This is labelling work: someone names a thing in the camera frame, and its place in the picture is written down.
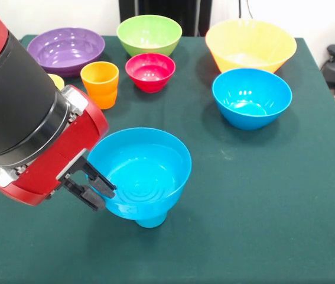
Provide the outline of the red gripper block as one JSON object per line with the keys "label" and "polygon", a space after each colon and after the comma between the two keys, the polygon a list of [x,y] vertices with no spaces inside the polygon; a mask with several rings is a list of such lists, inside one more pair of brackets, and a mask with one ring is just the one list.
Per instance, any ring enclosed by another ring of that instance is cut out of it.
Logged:
{"label": "red gripper block", "polygon": [[53,104],[38,127],[18,144],[0,153],[0,191],[27,205],[38,205],[65,187],[93,211],[105,201],[87,185],[70,176],[83,172],[89,184],[107,198],[116,186],[83,156],[107,133],[100,108],[72,85],[56,90]]}

